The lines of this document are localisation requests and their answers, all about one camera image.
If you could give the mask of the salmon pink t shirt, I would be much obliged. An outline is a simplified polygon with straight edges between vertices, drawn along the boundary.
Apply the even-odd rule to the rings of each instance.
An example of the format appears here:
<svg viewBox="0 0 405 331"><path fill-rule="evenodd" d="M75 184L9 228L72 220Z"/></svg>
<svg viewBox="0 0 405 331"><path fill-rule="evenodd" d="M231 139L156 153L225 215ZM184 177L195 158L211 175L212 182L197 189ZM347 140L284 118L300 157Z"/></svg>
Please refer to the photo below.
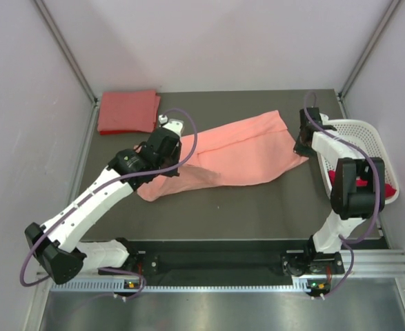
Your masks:
<svg viewBox="0 0 405 331"><path fill-rule="evenodd" d="M268 183L306 162L293 150L295 140L278 111L236 121L181 139L189 159L178 176L158 176L137 194L145 201L219 186Z"/></svg>

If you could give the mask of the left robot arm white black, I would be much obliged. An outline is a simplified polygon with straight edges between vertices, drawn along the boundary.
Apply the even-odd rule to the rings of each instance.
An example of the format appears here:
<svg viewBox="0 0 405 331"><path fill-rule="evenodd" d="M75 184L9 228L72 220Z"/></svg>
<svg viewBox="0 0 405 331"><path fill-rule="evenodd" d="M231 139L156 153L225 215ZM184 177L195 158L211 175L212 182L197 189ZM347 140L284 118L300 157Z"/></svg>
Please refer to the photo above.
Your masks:
<svg viewBox="0 0 405 331"><path fill-rule="evenodd" d="M173 177L181 153L181 121L159 126L136 149L118 152L98 178L65 210L42 225L31 223L25 236L35 259L56 284L81 272L117 268L133 272L137 255L123 239L85 243L82 238L115 204L155 177Z"/></svg>

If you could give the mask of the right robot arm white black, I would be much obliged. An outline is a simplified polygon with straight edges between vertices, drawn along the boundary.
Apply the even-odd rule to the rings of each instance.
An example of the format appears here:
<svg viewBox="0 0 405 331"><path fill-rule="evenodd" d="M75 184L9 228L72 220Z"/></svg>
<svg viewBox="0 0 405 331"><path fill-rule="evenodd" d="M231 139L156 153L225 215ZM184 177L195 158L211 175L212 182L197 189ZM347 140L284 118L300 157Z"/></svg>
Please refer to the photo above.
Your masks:
<svg viewBox="0 0 405 331"><path fill-rule="evenodd" d="M287 255L284 268L299 277L337 269L339 251L353 230L374 219L385 205L385 163L346 141L337 129L325 124L319 108L299 111L300 127L294 151L304 157L325 158L335 171L330 191L331 212L301 253Z"/></svg>

